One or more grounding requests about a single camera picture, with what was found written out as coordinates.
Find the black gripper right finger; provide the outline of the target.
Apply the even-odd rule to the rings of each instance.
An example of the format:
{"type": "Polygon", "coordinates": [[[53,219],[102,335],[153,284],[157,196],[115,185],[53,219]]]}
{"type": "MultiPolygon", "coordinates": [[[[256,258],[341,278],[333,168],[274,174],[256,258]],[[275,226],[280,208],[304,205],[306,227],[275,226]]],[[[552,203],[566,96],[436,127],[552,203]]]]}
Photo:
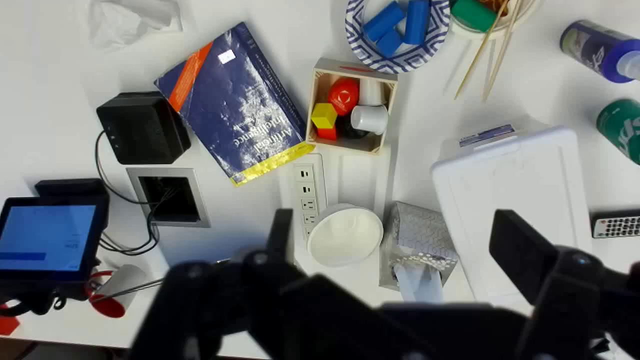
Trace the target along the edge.
{"type": "Polygon", "coordinates": [[[594,360],[600,334],[640,360],[638,266],[622,274],[584,250],[555,246],[514,210],[493,212],[488,250],[531,303],[517,360],[594,360]]]}

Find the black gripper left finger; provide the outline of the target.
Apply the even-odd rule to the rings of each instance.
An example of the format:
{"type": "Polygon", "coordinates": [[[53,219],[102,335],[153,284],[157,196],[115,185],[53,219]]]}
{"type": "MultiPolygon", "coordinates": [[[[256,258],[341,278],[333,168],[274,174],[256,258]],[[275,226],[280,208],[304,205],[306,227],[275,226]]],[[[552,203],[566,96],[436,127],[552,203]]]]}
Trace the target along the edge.
{"type": "Polygon", "coordinates": [[[368,360],[374,311],[285,260],[294,212],[277,208],[263,248],[240,262],[171,266],[125,360],[215,360],[247,334],[269,360],[368,360]]]}

